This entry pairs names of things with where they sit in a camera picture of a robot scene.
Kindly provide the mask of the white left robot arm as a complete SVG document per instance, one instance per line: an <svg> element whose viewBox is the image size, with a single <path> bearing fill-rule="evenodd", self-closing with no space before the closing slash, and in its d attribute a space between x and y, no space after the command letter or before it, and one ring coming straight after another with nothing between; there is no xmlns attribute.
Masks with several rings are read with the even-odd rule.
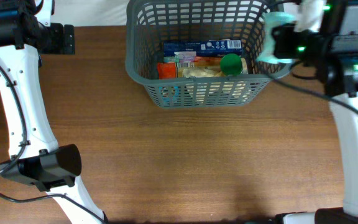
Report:
<svg viewBox="0 0 358 224"><path fill-rule="evenodd" d="M0 94L9 131L9 158L0 177L54 198L72 223L107 223L82 179L78 148L60 146L40 89L41 56L75 53L72 25L52 23L53 1L0 0Z"/></svg>

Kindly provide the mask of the beige paper bag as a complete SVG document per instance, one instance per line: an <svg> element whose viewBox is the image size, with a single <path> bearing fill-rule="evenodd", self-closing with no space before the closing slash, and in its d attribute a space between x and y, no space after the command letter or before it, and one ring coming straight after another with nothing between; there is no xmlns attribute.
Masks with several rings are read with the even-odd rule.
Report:
<svg viewBox="0 0 358 224"><path fill-rule="evenodd" d="M219 65L183 69L183 77L193 80L181 88L183 106L235 105L247 93L246 81L230 80Z"/></svg>

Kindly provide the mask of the green-lidded jar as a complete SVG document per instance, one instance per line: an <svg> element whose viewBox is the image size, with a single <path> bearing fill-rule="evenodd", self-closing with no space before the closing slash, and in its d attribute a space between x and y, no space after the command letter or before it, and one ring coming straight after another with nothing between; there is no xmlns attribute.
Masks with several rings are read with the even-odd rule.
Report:
<svg viewBox="0 0 358 224"><path fill-rule="evenodd" d="M225 55L220 62L221 71L226 76L238 76L248 73L245 58L236 54Z"/></svg>

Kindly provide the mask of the orange pasta packet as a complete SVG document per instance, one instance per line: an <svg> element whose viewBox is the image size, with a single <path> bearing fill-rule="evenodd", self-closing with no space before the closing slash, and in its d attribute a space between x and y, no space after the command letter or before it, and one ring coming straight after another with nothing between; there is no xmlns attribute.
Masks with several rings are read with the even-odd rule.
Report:
<svg viewBox="0 0 358 224"><path fill-rule="evenodd" d="M179 62L158 63L159 79L225 77L220 67L221 58L195 57Z"/></svg>

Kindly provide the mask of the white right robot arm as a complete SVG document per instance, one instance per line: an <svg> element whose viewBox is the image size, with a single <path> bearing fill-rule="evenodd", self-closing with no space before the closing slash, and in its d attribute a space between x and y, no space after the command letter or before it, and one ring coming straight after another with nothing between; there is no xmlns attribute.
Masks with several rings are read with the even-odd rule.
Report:
<svg viewBox="0 0 358 224"><path fill-rule="evenodd" d="M277 223L358 223L358 1L300 1L298 19L269 6L272 53L311 65L336 124L344 173L339 208L277 215Z"/></svg>

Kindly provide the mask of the white green wipes pack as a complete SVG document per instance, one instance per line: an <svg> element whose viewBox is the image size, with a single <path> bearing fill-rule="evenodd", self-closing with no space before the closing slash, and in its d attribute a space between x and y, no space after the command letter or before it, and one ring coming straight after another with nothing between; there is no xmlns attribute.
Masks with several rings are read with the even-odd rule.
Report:
<svg viewBox="0 0 358 224"><path fill-rule="evenodd" d="M286 12L269 12L264 14L264 47L256 61L269 64L292 63L293 59L280 59L274 56L276 41L273 39L272 31L275 27L282 26L295 21L295 16Z"/></svg>

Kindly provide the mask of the silver tin can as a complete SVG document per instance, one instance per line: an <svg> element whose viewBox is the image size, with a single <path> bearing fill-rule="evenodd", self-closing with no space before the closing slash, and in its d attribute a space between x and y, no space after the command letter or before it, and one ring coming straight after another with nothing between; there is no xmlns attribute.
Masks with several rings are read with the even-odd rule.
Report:
<svg viewBox="0 0 358 224"><path fill-rule="evenodd" d="M162 96L162 105L170 106L178 103L180 88L178 86L162 86L158 88Z"/></svg>

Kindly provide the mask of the blue tissue box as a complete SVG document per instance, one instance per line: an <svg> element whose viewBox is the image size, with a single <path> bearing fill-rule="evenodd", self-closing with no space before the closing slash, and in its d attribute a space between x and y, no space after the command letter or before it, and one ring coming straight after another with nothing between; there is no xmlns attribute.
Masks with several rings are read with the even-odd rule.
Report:
<svg viewBox="0 0 358 224"><path fill-rule="evenodd" d="M242 53L240 40L167 41L163 44L164 63L194 62L196 57L221 58Z"/></svg>

